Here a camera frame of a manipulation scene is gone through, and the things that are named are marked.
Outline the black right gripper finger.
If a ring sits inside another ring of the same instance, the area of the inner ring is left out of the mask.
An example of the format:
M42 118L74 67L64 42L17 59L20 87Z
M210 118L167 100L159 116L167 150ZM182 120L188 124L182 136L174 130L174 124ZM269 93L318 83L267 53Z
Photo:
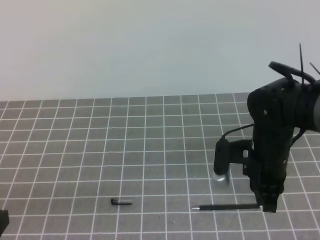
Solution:
M266 213L276 213L279 195L276 193L262 194L262 211Z
M263 199L260 191L258 189L253 189L252 192L254 193L256 204L261 207L263 205Z

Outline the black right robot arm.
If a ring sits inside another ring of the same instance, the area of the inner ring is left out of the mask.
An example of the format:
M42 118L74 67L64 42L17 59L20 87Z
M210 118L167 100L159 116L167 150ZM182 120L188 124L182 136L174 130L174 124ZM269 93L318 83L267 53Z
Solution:
M262 210L274 213L284 191L294 130L320 130L320 88L281 78L251 92L247 107L253 119L250 189Z

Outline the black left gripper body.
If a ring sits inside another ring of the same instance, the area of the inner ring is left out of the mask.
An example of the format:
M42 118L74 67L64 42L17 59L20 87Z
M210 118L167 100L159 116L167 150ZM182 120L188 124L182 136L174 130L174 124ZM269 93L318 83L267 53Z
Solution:
M10 223L8 210L0 210L0 232L3 233Z

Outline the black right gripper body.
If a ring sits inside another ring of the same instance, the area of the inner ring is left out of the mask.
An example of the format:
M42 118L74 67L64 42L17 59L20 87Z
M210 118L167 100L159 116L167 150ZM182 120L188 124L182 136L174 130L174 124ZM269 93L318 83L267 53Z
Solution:
M284 191L294 129L304 128L301 93L301 83L281 78L248 95L253 134L247 173L258 198L277 198Z

